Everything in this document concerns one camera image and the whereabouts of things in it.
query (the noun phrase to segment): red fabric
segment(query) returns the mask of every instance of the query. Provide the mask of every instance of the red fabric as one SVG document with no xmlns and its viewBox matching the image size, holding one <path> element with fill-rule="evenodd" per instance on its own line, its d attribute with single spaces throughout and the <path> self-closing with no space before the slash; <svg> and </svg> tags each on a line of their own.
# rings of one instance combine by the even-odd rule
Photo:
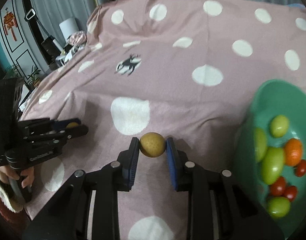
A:
<svg viewBox="0 0 306 240">
<path fill-rule="evenodd" d="M 16 235 L 21 237 L 23 230 L 26 227 L 28 217 L 24 210 L 19 213 L 13 213 L 9 210 L 0 199 L 0 214 L 8 222 Z"/>
</svg>

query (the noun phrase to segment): black handle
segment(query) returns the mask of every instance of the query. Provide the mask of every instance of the black handle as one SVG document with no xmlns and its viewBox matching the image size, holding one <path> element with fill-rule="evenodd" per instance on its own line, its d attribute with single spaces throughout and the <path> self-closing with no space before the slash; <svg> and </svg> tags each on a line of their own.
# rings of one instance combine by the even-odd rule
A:
<svg viewBox="0 0 306 240">
<path fill-rule="evenodd" d="M 14 197 L 16 201 L 21 205 L 28 203 L 32 199 L 31 186 L 22 188 L 21 183 L 24 179 L 25 179 L 25 176 L 20 176 L 20 179 L 18 180 L 9 178 L 9 183 L 14 192 Z"/>
</svg>

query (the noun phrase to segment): potted plant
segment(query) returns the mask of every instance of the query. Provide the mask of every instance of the potted plant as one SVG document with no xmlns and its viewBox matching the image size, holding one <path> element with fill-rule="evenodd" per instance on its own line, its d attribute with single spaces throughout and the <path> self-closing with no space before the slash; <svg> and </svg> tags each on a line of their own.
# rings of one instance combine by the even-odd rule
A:
<svg viewBox="0 0 306 240">
<path fill-rule="evenodd" d="M 38 68 L 33 70 L 33 66 L 32 66 L 31 74 L 28 75 L 28 85 L 33 89 L 38 87 L 38 85 L 40 85 L 41 83 L 41 78 L 39 77 L 40 72 L 41 70 Z"/>
<path fill-rule="evenodd" d="M 19 73 L 18 67 L 19 67 L 18 64 L 8 66 L 6 69 L 5 78 L 20 77 L 21 75 Z"/>
</svg>

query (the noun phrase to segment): cloth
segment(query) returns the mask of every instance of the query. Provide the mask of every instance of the cloth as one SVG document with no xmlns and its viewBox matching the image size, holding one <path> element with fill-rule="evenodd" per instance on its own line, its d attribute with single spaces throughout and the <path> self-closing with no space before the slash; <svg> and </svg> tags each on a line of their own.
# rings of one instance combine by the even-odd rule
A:
<svg viewBox="0 0 306 240">
<path fill-rule="evenodd" d="M 68 39 L 68 43 L 72 46 L 74 45 L 82 45 L 84 42 L 86 42 L 87 34 L 84 31 L 79 31 L 76 33 L 73 33 L 70 38 Z"/>
<path fill-rule="evenodd" d="M 173 136 L 206 169 L 229 168 L 234 137 L 259 86 L 284 79 L 306 92 L 306 10 L 246 0 L 120 0 L 96 8 L 87 43 L 47 76 L 23 119 L 78 117 L 89 133 L 35 167 L 34 218 L 77 170 L 96 171 L 133 136 Z M 185 239 L 187 193 L 166 155 L 139 156 L 118 194 L 121 239 Z"/>
<path fill-rule="evenodd" d="M 11 197 L 7 191 L 3 188 L 2 182 L 0 182 L 0 199 L 4 205 L 12 212 L 19 213 L 23 210 L 23 205 L 17 203 L 14 197 Z"/>
</svg>

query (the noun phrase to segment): human hand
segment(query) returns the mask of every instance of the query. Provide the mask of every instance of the human hand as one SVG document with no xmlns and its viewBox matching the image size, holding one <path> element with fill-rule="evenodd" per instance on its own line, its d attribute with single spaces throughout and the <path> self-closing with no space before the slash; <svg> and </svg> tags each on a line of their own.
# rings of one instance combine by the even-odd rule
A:
<svg viewBox="0 0 306 240">
<path fill-rule="evenodd" d="M 34 181 L 34 167 L 30 167 L 24 171 L 21 171 L 21 176 L 26 176 L 26 178 L 21 183 L 22 188 L 25 188 L 28 185 L 32 186 Z M 8 178 L 19 180 L 20 176 L 9 165 L 1 166 L 0 181 L 4 184 L 10 184 Z"/>
</svg>

